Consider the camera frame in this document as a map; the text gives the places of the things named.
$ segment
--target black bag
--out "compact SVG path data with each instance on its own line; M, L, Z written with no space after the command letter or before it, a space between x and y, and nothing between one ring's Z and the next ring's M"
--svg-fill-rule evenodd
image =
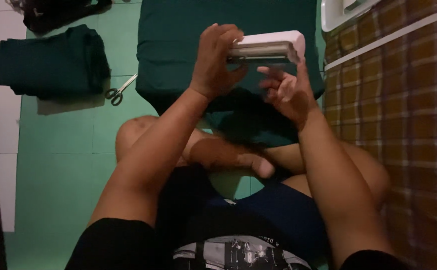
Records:
M112 0L9 0L23 13L23 24L32 32L43 35L83 17L97 14L112 5Z

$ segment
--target black shorts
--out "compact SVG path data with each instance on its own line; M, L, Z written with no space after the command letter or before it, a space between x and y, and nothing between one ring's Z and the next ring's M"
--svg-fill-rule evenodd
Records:
M156 230L160 234L180 227L207 208L234 207L267 219L292 243L289 251L293 254L303 258L326 255L329 242L315 201L281 183L288 177L277 169L262 190L231 202L215 190L202 166L175 168L160 194Z

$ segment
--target white device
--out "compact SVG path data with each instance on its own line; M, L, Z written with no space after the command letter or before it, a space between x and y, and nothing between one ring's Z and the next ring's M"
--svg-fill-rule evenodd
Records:
M299 31L246 35L228 53L229 63L300 62L306 51L306 39Z

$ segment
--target brown plaid cloth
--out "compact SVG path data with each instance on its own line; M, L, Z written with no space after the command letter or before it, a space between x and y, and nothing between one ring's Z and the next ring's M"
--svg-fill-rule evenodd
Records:
M437 0L382 0L325 34L336 60L437 12ZM396 254L437 269L437 21L325 72L323 111L342 140L387 168L383 213Z

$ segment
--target dark green cloth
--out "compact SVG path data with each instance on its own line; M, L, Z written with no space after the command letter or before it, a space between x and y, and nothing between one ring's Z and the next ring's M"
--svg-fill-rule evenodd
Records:
M85 24L47 38L0 41L0 85L16 95L48 100L100 94L108 77L102 38Z
M305 36L307 67L318 98L324 83L315 44L316 8L317 0L143 0L137 92L164 113L190 84L200 34L218 23L236 24L246 35L299 30ZM234 142L268 147L297 142L292 123L263 102L265 91L258 87L263 75L257 66L250 65L236 89L210 104L206 120ZM285 70L296 73L292 63Z

